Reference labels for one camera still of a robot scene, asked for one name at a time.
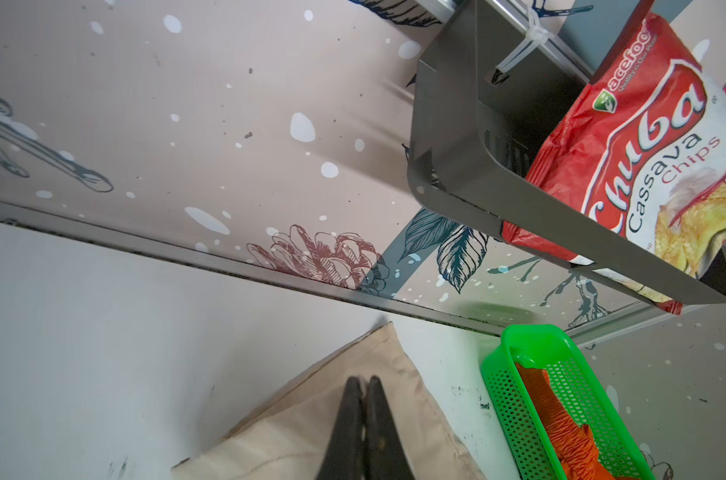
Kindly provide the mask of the beige shorts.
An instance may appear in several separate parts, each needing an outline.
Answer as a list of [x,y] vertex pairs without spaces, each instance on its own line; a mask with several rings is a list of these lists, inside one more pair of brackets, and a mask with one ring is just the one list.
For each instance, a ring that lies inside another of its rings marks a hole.
[[418,479],[480,479],[392,324],[348,343],[302,372],[174,479],[312,479],[329,446],[350,377],[383,383],[408,465]]

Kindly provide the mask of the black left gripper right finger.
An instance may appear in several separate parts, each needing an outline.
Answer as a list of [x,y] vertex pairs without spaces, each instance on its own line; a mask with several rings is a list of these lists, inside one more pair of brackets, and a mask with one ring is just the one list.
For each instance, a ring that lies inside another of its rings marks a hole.
[[378,376],[372,376],[366,387],[364,444],[366,479],[415,479]]

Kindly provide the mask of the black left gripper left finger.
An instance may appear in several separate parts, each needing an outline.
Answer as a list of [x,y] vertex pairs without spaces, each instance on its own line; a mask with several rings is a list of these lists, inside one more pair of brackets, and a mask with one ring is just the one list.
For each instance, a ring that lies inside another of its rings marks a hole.
[[317,480],[366,478],[364,395],[358,377],[347,379]]

